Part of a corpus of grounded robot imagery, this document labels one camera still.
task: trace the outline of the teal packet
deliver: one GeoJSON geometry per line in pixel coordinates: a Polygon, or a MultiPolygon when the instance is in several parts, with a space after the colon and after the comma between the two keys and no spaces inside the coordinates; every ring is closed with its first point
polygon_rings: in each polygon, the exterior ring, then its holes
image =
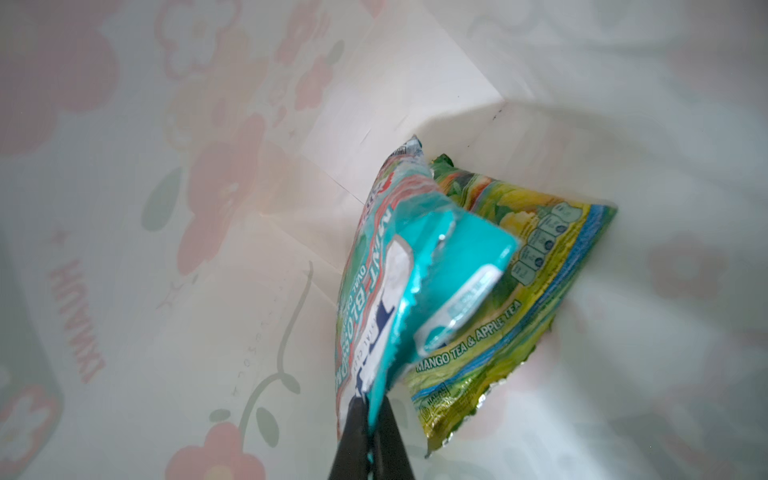
{"type": "Polygon", "coordinates": [[[384,162],[344,268],[336,321],[336,424],[353,397],[384,395],[449,341],[509,265],[518,241],[454,204],[413,137],[384,162]]]}

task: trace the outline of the green and yellow packet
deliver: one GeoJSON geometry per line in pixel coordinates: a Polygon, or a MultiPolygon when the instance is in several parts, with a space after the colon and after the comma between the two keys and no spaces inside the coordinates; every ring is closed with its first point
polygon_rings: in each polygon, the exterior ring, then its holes
{"type": "Polygon", "coordinates": [[[521,249],[453,340],[406,376],[430,452],[474,415],[490,387],[524,362],[616,207],[565,200],[432,162],[443,193],[516,236],[521,249]]]}

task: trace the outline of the pink star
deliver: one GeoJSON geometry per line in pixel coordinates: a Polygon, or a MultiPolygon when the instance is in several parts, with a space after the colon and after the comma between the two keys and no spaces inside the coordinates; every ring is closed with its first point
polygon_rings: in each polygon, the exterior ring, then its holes
{"type": "Polygon", "coordinates": [[[163,306],[167,306],[169,310],[174,309],[174,302],[176,301],[176,298],[179,296],[179,292],[181,291],[181,287],[186,285],[186,283],[182,283],[179,286],[175,286],[173,282],[170,283],[170,290],[168,290],[168,293],[165,294],[165,298],[163,298],[163,301],[160,302],[155,310],[159,310],[163,306]]]}
{"type": "Polygon", "coordinates": [[[53,237],[51,237],[51,243],[56,245],[59,248],[62,248],[64,246],[64,243],[67,241],[67,238],[69,237],[70,233],[68,231],[62,230],[60,227],[56,229],[56,232],[53,234],[53,237]]]}

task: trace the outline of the plastic packet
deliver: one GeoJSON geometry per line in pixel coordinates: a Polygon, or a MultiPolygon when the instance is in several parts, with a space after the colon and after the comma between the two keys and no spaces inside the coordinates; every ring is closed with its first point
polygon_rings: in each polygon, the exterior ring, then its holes
{"type": "Polygon", "coordinates": [[[465,328],[406,376],[430,452],[528,358],[617,211],[460,170],[445,155],[432,169],[449,198],[515,235],[521,248],[465,328]]]}
{"type": "Polygon", "coordinates": [[[517,245],[440,191],[418,138],[387,158],[363,208],[339,291],[339,436],[355,396],[368,399],[375,428],[391,385],[455,335],[517,245]]]}

